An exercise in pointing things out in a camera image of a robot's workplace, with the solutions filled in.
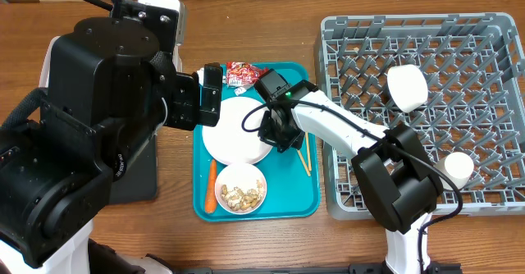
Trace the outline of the large white plate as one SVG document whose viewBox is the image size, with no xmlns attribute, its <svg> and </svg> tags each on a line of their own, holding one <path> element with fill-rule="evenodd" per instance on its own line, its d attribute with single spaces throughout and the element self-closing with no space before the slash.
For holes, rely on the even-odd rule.
<svg viewBox="0 0 525 274">
<path fill-rule="evenodd" d="M 208 153 L 224 165 L 236 162 L 255 164 L 263 160 L 272 146 L 263 143 L 256 132 L 242 129 L 242 121 L 254 108 L 262 105 L 254 98 L 233 97 L 221 101 L 216 126 L 204 126 L 203 143 Z"/>
</svg>

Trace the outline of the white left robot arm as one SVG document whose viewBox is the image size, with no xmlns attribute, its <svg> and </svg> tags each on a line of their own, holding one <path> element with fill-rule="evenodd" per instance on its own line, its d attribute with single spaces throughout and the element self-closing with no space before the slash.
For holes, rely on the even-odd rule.
<svg viewBox="0 0 525 274">
<path fill-rule="evenodd" d="M 83 0 L 108 11 L 48 48 L 1 126 L 1 270 L 91 273 L 93 219 L 163 127 L 214 126 L 223 70 L 185 74 L 180 0 Z"/>
</svg>

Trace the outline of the wooden chopstick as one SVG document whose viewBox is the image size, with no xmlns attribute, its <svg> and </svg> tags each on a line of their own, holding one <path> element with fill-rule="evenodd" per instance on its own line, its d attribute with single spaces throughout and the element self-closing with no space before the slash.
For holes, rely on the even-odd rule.
<svg viewBox="0 0 525 274">
<path fill-rule="evenodd" d="M 309 144 L 309 133 L 305 132 L 305 142 L 306 142 L 306 150 L 307 150 L 307 159 L 308 159 L 308 172 L 311 173 L 312 171 L 312 161 L 311 161 L 311 153 L 310 153 L 310 144 Z"/>
<path fill-rule="evenodd" d="M 296 150 L 296 151 L 297 151 L 297 154 L 299 156 L 299 160 L 301 161 L 301 163 L 302 163 L 302 165 L 304 167 L 304 170 L 305 170 L 306 174 L 308 175 L 308 177 L 310 177 L 311 176 L 311 171 L 308 168 L 308 164 L 304 160 L 304 156 L 303 156 L 302 152 L 300 150 Z"/>
</svg>

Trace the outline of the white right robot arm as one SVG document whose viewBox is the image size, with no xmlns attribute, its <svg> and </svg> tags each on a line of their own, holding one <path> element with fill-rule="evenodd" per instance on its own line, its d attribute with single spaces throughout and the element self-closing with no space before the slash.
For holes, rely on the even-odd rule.
<svg viewBox="0 0 525 274">
<path fill-rule="evenodd" d="M 316 85 L 302 80 L 256 82 L 264 100 L 261 141 L 280 152 L 298 148 L 305 133 L 324 140 L 351 161 L 367 210 L 386 230 L 382 263 L 352 264 L 351 273 L 460 273 L 458 264 L 433 262 L 427 229 L 444 190 L 459 194 L 473 173 L 473 160 L 454 152 L 431 163 L 416 132 L 399 124 L 388 129 L 334 104 Z"/>
</svg>

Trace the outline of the pink bowl with food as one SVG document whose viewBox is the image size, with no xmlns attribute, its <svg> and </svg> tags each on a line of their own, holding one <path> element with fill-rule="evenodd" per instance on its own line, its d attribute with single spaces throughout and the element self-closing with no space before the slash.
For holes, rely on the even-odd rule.
<svg viewBox="0 0 525 274">
<path fill-rule="evenodd" d="M 215 197 L 218 205 L 231 214 L 240 216 L 255 212 L 266 196 L 266 177 L 252 164 L 233 163 L 218 173 Z"/>
</svg>

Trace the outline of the white bowl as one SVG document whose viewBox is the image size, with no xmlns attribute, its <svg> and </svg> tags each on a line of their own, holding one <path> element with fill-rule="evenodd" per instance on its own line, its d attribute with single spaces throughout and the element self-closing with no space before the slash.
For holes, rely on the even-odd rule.
<svg viewBox="0 0 525 274">
<path fill-rule="evenodd" d="M 387 71 L 386 81 L 395 106 L 402 112 L 411 112 L 427 102 L 427 82 L 417 66 L 393 66 Z"/>
</svg>

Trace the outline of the pale green cup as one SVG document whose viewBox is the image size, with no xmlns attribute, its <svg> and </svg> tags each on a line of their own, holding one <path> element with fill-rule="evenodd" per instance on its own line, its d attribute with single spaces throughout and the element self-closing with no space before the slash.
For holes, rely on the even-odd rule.
<svg viewBox="0 0 525 274">
<path fill-rule="evenodd" d="M 461 190 L 473 173 L 474 163 L 466 153 L 454 152 L 440 159 L 434 167 Z"/>
</svg>

